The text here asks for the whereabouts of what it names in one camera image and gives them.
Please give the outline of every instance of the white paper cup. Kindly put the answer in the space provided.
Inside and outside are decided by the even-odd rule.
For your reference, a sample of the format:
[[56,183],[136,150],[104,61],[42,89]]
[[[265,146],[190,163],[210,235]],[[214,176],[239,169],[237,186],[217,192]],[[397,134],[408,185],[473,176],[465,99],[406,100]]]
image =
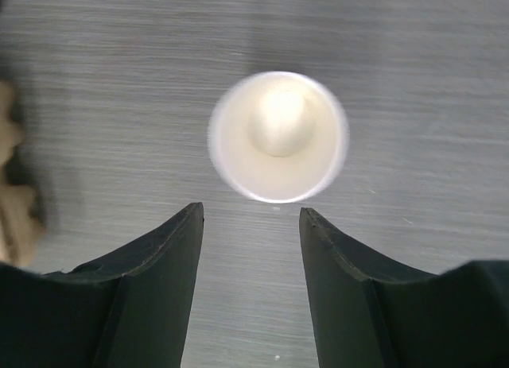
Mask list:
[[263,72],[237,83],[217,103],[208,150],[237,192],[292,203],[325,189],[341,170],[348,121],[322,84],[292,72]]

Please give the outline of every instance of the cup rim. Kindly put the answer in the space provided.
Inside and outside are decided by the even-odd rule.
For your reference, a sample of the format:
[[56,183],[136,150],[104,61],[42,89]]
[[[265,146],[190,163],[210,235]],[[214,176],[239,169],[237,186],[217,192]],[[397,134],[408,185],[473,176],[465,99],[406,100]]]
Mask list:
[[[289,199],[271,199],[270,197],[264,197],[257,193],[247,189],[237,179],[235,179],[228,170],[227,163],[223,160],[223,155],[220,152],[220,140],[215,136],[222,125],[222,113],[224,107],[231,100],[231,98],[242,90],[243,87],[252,83],[256,79],[271,78],[277,76],[285,76],[289,78],[298,79],[302,83],[307,83],[314,87],[324,97],[330,112],[334,114],[336,118],[336,124],[338,128],[343,132],[340,140],[337,142],[335,156],[333,162],[328,168],[328,171],[322,176],[322,178],[314,184],[311,188],[307,189],[306,192],[301,193],[295,197]],[[344,166],[346,155],[348,152],[348,146],[350,142],[350,131],[348,125],[348,119],[344,113],[343,106],[339,99],[322,83],[316,81],[313,78],[298,74],[296,72],[284,72],[284,71],[270,71],[270,72],[259,72],[250,75],[244,79],[241,79],[238,83],[230,87],[219,99],[217,104],[212,111],[212,116],[208,125],[208,152],[214,168],[219,173],[221,178],[235,191],[249,199],[254,199],[264,203],[295,203],[308,199],[324,189],[326,189],[337,177],[340,170]]]

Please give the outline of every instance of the blurry object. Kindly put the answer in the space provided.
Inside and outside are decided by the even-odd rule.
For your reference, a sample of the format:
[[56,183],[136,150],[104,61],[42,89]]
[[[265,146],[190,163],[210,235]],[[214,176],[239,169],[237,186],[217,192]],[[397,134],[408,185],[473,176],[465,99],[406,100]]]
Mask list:
[[70,273],[0,262],[0,366],[181,366],[204,229],[192,203]]
[[302,209],[302,257],[321,368],[509,366],[509,261],[433,275]]
[[15,100],[13,87],[0,81],[0,261],[17,266],[28,265],[35,252],[36,241],[44,227],[30,215],[36,192],[28,185],[10,185],[5,176],[7,161],[14,147],[23,140],[18,124],[12,122],[10,109]]
[[237,192],[267,203],[316,195],[341,170],[348,122],[325,86],[293,72],[263,72],[217,103],[208,127],[212,163]]

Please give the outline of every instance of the gray metal table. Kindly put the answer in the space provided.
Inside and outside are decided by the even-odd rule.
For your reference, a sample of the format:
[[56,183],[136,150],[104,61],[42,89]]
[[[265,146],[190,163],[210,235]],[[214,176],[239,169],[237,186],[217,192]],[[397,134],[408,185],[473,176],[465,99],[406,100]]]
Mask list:
[[35,270],[204,201],[183,367],[317,366],[301,205],[248,201],[208,159],[252,72],[315,77],[349,117],[344,171],[303,205],[430,272],[509,258],[509,0],[8,0],[0,28],[49,213]]

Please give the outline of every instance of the beige object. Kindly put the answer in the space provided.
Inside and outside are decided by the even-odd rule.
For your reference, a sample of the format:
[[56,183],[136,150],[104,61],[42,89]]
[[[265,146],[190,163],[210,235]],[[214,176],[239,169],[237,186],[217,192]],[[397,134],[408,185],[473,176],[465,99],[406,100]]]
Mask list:
[[[10,108],[15,98],[14,89],[0,81],[0,168],[12,157],[14,147],[21,143],[23,133],[10,120]],[[36,192],[28,185],[8,185],[3,171],[0,179],[0,261],[17,266],[30,263],[35,244],[44,233],[44,227],[30,216]]]
[[263,72],[217,103],[208,127],[212,163],[237,192],[267,203],[316,195],[336,178],[348,122],[325,86],[292,72]]

